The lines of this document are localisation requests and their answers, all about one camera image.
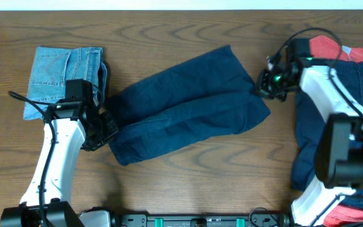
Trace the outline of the navy blue shorts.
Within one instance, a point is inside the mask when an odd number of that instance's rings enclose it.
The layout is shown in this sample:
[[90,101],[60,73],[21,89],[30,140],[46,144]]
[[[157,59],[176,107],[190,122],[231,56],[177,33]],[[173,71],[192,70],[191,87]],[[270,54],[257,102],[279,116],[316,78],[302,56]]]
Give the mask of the navy blue shorts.
[[109,147],[123,166],[241,134],[270,114],[228,45],[129,86],[106,108],[119,128]]

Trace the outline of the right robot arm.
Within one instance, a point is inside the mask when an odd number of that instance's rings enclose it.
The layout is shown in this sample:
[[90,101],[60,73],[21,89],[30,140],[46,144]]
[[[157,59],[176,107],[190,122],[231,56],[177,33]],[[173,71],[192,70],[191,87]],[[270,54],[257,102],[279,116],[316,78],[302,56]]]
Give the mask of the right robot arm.
[[325,126],[314,155],[314,172],[302,195],[280,217],[281,226],[316,226],[363,186],[363,106],[337,76],[337,63],[314,57],[291,57],[285,64],[269,57],[259,74],[257,93],[284,101],[302,91],[313,101]]

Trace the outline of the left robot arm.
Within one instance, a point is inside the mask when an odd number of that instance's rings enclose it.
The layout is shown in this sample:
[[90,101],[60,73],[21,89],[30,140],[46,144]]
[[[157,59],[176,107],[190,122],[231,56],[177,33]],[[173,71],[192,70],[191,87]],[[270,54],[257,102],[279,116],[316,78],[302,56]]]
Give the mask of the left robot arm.
[[110,212],[71,207],[79,152],[95,151],[113,139],[118,127],[109,112],[81,100],[61,101],[44,111],[44,140],[28,189],[16,207],[3,210],[1,226],[110,226]]

